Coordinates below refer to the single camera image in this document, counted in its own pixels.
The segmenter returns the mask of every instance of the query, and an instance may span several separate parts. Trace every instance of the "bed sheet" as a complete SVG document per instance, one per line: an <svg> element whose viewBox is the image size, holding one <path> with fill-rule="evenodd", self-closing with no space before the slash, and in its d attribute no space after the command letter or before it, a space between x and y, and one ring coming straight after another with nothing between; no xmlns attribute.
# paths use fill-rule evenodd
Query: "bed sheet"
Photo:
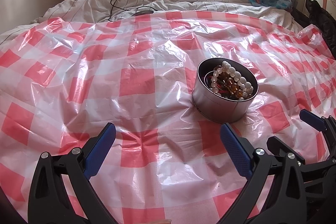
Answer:
<svg viewBox="0 0 336 224"><path fill-rule="evenodd" d="M232 124L241 136L266 149L275 135L307 163L326 159L321 133L299 119L303 108L336 114L336 62L313 25L295 34L206 11L96 24L54 18L0 45L0 185L11 203L26 219L40 154L82 147L113 122L117 138L90 182L119 223L216 223L246 182L221 144L220 125L192 104L197 66L218 56L244 64L259 83Z"/></svg>
<svg viewBox="0 0 336 224"><path fill-rule="evenodd" d="M118 0L117 7L130 11L114 8L111 20L128 18L137 11L148 10L140 8L144 5L158 11L201 10L242 14L267 20L296 33L302 30L289 12L272 7L253 7L248 0ZM50 8L38 22L52 17L61 17L68 22L106 22L110 17L111 7L110 0L65 0Z"/></svg>

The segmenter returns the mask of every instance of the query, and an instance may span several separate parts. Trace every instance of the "white bead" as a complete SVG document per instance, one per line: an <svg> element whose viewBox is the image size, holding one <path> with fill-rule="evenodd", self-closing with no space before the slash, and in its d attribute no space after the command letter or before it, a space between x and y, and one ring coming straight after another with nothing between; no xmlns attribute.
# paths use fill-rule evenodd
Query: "white bead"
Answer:
<svg viewBox="0 0 336 224"><path fill-rule="evenodd" d="M245 79L245 77L240 77L239 81L240 81L242 84L245 84L245 83L246 83L246 79Z"/></svg>
<svg viewBox="0 0 336 224"><path fill-rule="evenodd" d="M245 83L245 87L246 87L247 89L249 89L249 88L251 88L251 87L252 87L252 85L251 85L251 83L250 83L250 82L246 82L246 83Z"/></svg>
<svg viewBox="0 0 336 224"><path fill-rule="evenodd" d="M235 72L236 72L236 69L235 69L234 67L230 67L230 68L229 68L229 71L230 71L231 73L235 73Z"/></svg>
<svg viewBox="0 0 336 224"><path fill-rule="evenodd" d="M238 79L239 79L241 76L242 76L242 75L240 74L240 72L239 72L239 71L236 71L236 72L235 72L235 77L236 77L236 78L238 78Z"/></svg>
<svg viewBox="0 0 336 224"><path fill-rule="evenodd" d="M248 94L252 94L252 92L253 92L253 87L251 87L251 88L249 88L249 89L247 90L247 93L248 93Z"/></svg>

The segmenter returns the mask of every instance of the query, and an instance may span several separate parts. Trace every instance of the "bed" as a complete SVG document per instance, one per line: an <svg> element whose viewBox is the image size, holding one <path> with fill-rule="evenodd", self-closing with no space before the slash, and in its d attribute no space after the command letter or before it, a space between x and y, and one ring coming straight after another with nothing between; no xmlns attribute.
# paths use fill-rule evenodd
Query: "bed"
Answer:
<svg viewBox="0 0 336 224"><path fill-rule="evenodd" d="M27 219L40 154L67 153L107 122L117 138L90 182L119 223L216 223L246 180L221 145L219 124L193 106L197 66L244 64L259 94L232 127L254 147L277 136L307 163L328 156L300 110L335 115L336 63L319 30L248 0L65 0L0 35L0 182ZM132 17L142 6L156 10ZM83 211L64 177L78 215ZM259 213L268 179L251 216Z"/></svg>

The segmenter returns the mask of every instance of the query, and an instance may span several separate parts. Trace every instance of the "plastic tablecloth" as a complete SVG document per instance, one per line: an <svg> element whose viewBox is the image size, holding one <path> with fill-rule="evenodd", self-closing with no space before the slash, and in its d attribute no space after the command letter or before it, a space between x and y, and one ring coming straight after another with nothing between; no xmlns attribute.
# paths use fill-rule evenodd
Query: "plastic tablecloth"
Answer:
<svg viewBox="0 0 336 224"><path fill-rule="evenodd" d="M238 134L264 149L275 135L307 163L328 156L321 133L298 117L304 108L335 113L336 63L313 25L295 34L244 15L197 11L97 24L55 18L0 46L0 185L11 203L27 219L40 154L68 153L112 122L117 138L90 182L119 223L216 223L246 180L220 141L220 125L192 104L197 66L210 57L245 65L259 82L248 112L232 124Z"/></svg>

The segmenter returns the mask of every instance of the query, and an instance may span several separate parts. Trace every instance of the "silver tin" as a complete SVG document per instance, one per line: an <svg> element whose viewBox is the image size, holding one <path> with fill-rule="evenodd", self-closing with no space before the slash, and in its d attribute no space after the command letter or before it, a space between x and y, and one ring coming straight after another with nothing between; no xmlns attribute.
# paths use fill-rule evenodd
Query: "silver tin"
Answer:
<svg viewBox="0 0 336 224"><path fill-rule="evenodd" d="M250 99L244 101L225 99L211 92L205 85L205 75L212 71L214 67L221 65L223 61L229 62L251 83L254 90ZM253 99L256 97L258 90L259 85L257 79L249 69L233 60L216 57L204 60L198 66L192 99L199 112L209 120L218 123L236 122L244 116Z"/></svg>

